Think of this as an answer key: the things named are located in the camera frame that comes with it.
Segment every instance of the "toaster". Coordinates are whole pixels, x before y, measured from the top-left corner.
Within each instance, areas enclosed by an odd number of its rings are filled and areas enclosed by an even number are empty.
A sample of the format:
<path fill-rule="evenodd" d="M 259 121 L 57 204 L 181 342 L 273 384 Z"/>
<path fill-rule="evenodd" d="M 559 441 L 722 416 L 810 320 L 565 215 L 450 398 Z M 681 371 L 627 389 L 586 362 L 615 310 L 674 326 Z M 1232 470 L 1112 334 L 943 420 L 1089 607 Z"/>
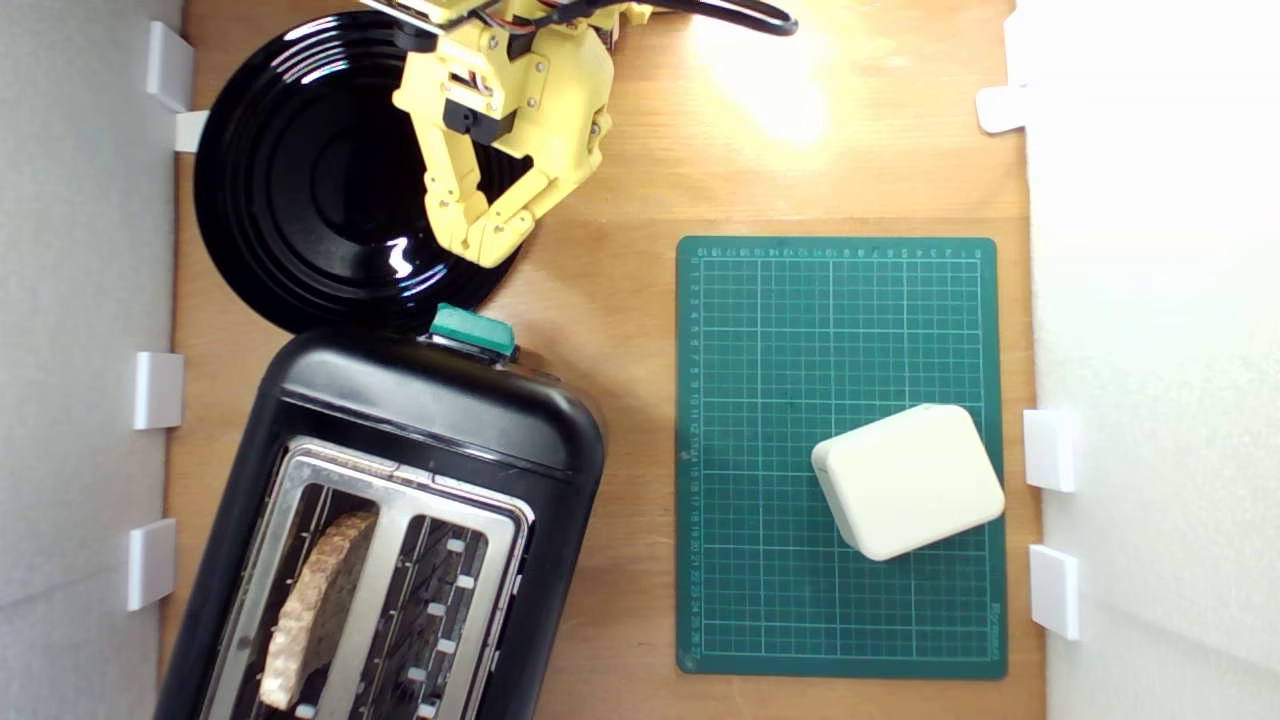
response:
<path fill-rule="evenodd" d="M 298 334 L 260 384 L 156 720 L 522 720 L 591 505 L 590 402 L 511 328 Z"/>

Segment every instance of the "wooden surface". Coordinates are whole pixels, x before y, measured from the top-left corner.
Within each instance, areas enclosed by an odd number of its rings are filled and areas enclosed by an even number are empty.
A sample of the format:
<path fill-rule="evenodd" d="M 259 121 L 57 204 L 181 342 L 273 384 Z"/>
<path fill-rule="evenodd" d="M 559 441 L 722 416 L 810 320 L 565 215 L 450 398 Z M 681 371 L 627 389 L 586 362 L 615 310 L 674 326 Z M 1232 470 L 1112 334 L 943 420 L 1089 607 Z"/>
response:
<path fill-rule="evenodd" d="M 197 108 L 259 45 L 337 0 L 188 0 Z M 973 96 L 1004 82 L 1011 0 L 791 0 L 801 31 L 772 38 L 663 17 L 623 32 L 596 176 L 544 219 L 486 311 L 585 386 L 611 424 L 609 465 L 582 548 L 539 717 L 1018 719 L 1044 714 L 1030 623 L 1023 483 L 1033 404 L 1021 137 L 987 137 Z M 200 243 L 179 160 L 177 351 L 183 427 L 172 434 L 178 519 L 173 642 L 256 383 L 285 336 L 243 306 Z M 686 676 L 675 662 L 676 242 L 690 233 L 982 233 L 1000 245 L 1009 502 L 1010 674 L 998 683 Z"/>

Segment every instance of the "green cutting mat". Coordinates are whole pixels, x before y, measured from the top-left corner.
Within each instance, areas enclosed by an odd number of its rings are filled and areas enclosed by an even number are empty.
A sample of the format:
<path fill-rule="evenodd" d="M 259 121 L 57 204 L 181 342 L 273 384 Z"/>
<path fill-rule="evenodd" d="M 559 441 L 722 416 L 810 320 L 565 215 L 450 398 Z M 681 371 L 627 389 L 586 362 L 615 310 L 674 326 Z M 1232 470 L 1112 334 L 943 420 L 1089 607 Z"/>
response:
<path fill-rule="evenodd" d="M 1002 678 L 1004 519 L 873 562 L 809 462 L 827 437 L 947 402 L 1004 477 L 995 243 L 686 237 L 677 291 L 680 667 Z"/>

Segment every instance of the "black ceramic plate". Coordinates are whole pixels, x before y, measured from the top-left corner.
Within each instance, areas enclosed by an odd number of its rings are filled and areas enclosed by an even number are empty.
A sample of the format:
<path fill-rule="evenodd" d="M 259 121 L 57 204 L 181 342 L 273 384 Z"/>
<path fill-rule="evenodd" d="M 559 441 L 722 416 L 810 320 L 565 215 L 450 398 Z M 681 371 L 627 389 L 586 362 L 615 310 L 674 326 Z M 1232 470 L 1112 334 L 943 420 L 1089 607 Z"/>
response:
<path fill-rule="evenodd" d="M 439 302 L 474 309 L 515 260 L 484 269 L 436 243 L 413 127 L 390 100 L 403 65 L 393 18 L 319 18 L 255 53 L 210 110 L 195 173 L 205 247 L 285 331 L 424 332 Z M 476 154 L 490 201 L 529 168 Z"/>

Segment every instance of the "robotic arm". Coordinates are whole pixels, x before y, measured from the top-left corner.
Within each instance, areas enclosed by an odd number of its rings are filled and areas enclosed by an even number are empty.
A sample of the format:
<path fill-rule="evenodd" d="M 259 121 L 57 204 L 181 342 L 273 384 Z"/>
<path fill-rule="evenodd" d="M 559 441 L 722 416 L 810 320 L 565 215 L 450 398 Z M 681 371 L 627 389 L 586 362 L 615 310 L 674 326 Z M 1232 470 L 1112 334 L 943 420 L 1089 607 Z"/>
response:
<path fill-rule="evenodd" d="M 361 0 L 407 23 L 415 46 L 393 102 L 413 122 L 426 165 L 426 215 L 439 243 L 484 268 L 502 264 L 534 223 L 600 165 L 613 60 L 599 32 L 654 6 L 771 35 L 796 20 L 759 0 Z M 492 205 L 477 190 L 474 142 L 532 168 Z"/>

